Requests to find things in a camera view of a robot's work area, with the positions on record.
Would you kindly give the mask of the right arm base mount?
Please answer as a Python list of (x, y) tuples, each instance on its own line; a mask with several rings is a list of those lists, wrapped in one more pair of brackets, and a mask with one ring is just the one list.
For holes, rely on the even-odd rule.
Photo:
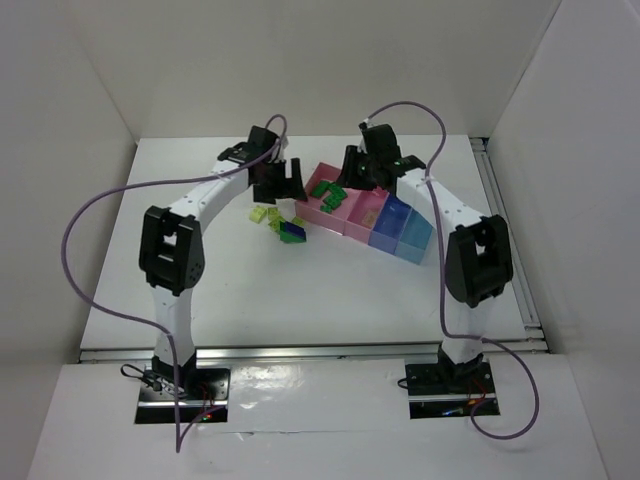
[(492, 370), (483, 362), (477, 372), (446, 383), (435, 364), (406, 364), (405, 376), (396, 382), (407, 392), (412, 420), (500, 414)]

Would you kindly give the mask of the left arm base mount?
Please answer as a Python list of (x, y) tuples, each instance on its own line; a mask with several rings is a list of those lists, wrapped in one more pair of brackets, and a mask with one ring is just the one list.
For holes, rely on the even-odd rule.
[[(122, 376), (140, 382), (135, 423), (140, 425), (169, 424), (174, 422), (174, 385), (150, 369), (132, 364), (120, 367)], [(180, 420), (193, 421), (204, 415), (202, 423), (225, 423), (228, 418), (228, 399), (231, 370), (229, 368), (197, 369), (178, 388)]]

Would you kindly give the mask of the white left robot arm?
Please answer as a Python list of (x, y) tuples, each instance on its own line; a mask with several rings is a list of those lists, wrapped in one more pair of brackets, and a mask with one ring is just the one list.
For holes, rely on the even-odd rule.
[(151, 288), (154, 321), (163, 329), (152, 356), (152, 371), (184, 388), (195, 375), (192, 296), (205, 270), (203, 234), (237, 196), (252, 189), (254, 198), (274, 204), (304, 199), (300, 160), (287, 161), (285, 134), (261, 126), (222, 151), (209, 173), (188, 193), (143, 217), (139, 267)]

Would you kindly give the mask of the dark blue lego brick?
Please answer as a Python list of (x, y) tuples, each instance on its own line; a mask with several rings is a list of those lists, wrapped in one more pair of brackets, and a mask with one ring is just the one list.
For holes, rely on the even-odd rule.
[(291, 222), (280, 223), (279, 237), (285, 243), (305, 243), (307, 241), (306, 231)]

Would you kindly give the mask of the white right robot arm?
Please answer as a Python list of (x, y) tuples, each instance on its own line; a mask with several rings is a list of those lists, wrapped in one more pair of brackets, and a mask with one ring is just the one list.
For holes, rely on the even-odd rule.
[(513, 279), (506, 221), (467, 206), (432, 174), (431, 162), (403, 155), (388, 124), (359, 126), (362, 140), (346, 148), (338, 184), (383, 189), (434, 228), (439, 265), (440, 326), (437, 367), (446, 382), (475, 373), (496, 302)]

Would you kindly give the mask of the green 2x4 lego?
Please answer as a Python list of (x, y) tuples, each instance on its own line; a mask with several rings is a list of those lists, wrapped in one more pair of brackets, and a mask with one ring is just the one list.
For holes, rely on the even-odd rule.
[(335, 183), (330, 183), (328, 186), (328, 192), (330, 193), (331, 196), (335, 196), (336, 198), (339, 198), (340, 200), (345, 199), (348, 197), (347, 192), (340, 187), (339, 185), (335, 184)]

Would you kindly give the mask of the green sloped lego piece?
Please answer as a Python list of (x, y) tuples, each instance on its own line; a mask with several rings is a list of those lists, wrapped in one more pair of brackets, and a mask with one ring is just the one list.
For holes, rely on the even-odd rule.
[(331, 183), (326, 180), (319, 181), (311, 190), (310, 196), (316, 199), (321, 199), (329, 190)]

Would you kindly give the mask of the green stepped lego assembly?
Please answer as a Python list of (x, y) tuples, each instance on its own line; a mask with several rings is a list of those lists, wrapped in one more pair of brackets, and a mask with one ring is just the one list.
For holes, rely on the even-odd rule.
[(330, 195), (323, 199), (323, 203), (327, 206), (330, 206), (332, 210), (335, 210), (341, 206), (342, 199), (340, 197)]

